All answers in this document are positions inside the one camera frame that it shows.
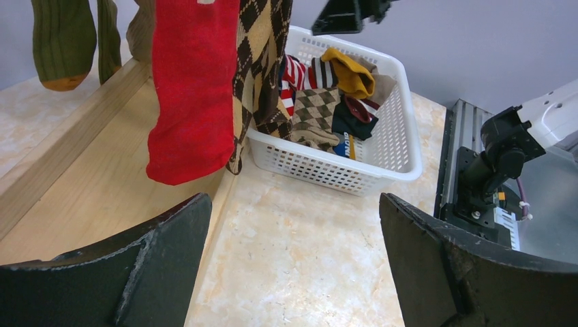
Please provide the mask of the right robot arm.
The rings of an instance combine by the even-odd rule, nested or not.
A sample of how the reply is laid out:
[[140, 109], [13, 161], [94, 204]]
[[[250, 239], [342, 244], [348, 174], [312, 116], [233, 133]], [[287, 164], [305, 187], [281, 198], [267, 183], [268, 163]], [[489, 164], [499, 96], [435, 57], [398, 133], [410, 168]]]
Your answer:
[[[311, 26], [313, 35], [360, 33], [364, 20], [381, 23], [394, 1], [327, 1]], [[483, 151], [457, 150], [452, 202], [439, 219], [483, 225], [498, 208], [493, 195], [508, 179], [520, 177], [525, 162], [546, 153], [577, 132], [577, 79], [546, 95], [511, 106], [481, 126]]]

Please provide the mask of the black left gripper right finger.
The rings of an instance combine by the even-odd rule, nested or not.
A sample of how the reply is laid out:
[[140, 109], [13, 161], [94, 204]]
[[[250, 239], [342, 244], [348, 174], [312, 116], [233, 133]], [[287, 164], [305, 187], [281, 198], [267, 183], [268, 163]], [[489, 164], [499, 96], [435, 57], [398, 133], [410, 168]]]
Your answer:
[[407, 326], [576, 326], [577, 266], [515, 251], [380, 196]]

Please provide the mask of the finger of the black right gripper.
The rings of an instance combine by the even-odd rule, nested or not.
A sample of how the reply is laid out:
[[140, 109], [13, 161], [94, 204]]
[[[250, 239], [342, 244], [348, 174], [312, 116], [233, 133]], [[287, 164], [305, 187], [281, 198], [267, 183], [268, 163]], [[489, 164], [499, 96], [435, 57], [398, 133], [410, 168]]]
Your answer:
[[391, 0], [330, 0], [311, 26], [312, 35], [356, 34], [364, 22], [380, 24], [391, 8]]

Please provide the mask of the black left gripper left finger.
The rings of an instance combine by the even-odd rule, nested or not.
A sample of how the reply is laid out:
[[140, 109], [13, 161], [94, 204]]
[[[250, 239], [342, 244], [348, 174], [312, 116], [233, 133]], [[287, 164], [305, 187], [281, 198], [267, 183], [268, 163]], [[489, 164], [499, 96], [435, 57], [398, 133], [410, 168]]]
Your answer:
[[1, 325], [184, 325], [211, 209], [199, 193], [50, 261], [3, 265]]

